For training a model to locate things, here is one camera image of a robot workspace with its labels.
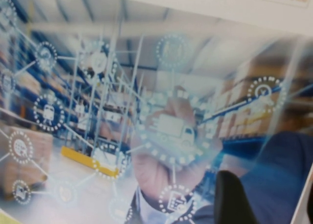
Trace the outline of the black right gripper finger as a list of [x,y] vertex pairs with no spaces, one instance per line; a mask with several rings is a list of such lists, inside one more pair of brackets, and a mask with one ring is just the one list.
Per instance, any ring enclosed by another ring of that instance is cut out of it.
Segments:
[[214,223],[258,223],[240,179],[227,170],[221,170],[216,175]]

